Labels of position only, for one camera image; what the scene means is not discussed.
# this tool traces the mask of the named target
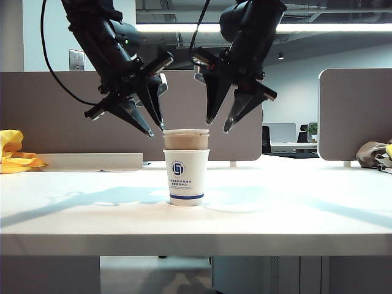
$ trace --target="floor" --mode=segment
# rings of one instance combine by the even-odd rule
[[[101,257],[101,294],[215,294],[208,257]]]

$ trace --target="ceiling light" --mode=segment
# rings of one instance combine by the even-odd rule
[[[162,23],[162,24],[136,24],[139,32],[194,32],[195,23]],[[220,32],[219,23],[204,23],[198,27],[199,32]]]
[[[281,23],[276,32],[392,32],[390,23]]]
[[[194,32],[195,23],[136,24],[140,32]],[[200,32],[220,32],[218,23],[204,23]],[[289,32],[392,32],[390,23],[281,23],[277,26],[278,34]]]

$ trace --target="blue stripe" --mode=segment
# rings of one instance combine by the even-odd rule
[[[202,198],[204,196],[204,194],[195,195],[195,196],[177,196],[177,195],[170,194],[170,196],[171,196],[171,198],[174,198],[174,199],[191,200],[191,199]]]

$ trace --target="yellow cloth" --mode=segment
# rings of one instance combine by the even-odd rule
[[[386,153],[389,155],[390,159],[392,159],[392,144],[385,146]]]
[[[0,172],[19,173],[45,167],[35,153],[17,152],[22,148],[23,134],[19,130],[0,130]]]

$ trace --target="cup logo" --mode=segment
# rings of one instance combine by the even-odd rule
[[[184,173],[185,165],[180,161],[176,161],[171,165],[171,170],[173,170],[176,176],[181,176]]]

